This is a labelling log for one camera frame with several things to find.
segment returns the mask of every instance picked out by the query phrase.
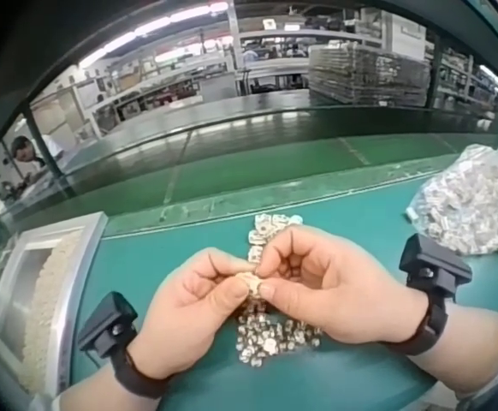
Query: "black strap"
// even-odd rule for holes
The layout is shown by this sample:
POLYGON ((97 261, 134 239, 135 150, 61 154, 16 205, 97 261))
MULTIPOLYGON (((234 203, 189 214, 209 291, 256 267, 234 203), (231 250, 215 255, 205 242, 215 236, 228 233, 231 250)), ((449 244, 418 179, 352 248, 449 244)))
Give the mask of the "black strap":
POLYGON ((157 400, 167 390, 169 378, 153 379, 137 370, 131 355, 125 348, 119 348, 110 356, 116 380, 129 392, 157 400))
POLYGON ((43 158, 34 156, 34 161, 38 163, 40 167, 45 167, 45 161, 43 158))
POLYGON ((436 345, 447 324, 447 311, 442 298, 428 295, 428 309, 414 335, 404 342, 388 342, 385 345, 405 355, 420 355, 436 345))

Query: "white shirt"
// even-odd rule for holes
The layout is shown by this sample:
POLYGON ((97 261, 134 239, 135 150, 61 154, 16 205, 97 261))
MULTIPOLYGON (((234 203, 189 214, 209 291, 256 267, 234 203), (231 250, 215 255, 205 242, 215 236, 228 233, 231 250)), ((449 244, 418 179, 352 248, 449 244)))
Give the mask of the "white shirt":
POLYGON ((258 54, 253 50, 247 50, 243 53, 243 63, 256 62, 258 60, 258 54))
MULTIPOLYGON (((50 154, 52 157, 57 156, 60 152, 64 152, 64 149, 58 145, 54 140, 53 137, 51 137, 48 134, 42 134, 42 140, 44 141, 45 145, 47 146, 47 149, 49 150, 50 154)), ((34 155, 36 157, 43 158, 42 153, 40 152, 38 146, 34 141, 32 141, 33 146, 34 146, 34 155)), ((32 164, 36 166, 37 169, 40 169, 40 165, 38 161, 32 161, 32 164)))

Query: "forearm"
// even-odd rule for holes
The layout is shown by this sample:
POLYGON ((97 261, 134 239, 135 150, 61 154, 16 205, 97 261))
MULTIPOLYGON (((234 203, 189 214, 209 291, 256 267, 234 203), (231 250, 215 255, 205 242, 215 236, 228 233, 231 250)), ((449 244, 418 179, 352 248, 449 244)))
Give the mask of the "forearm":
POLYGON ((498 374, 498 313, 450 303, 447 311, 434 348, 410 358, 458 394, 479 391, 498 374))
POLYGON ((155 411, 159 400, 135 396, 125 390, 109 364, 72 386, 59 398, 61 411, 155 411))

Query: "plastic bag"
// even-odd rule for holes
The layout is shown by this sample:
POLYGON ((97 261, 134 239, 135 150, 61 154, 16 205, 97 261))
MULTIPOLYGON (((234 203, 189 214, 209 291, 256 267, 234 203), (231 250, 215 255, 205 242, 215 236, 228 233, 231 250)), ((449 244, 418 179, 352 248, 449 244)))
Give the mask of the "plastic bag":
POLYGON ((498 150, 468 146, 418 190, 406 215, 419 233, 460 254, 498 251, 498 150))

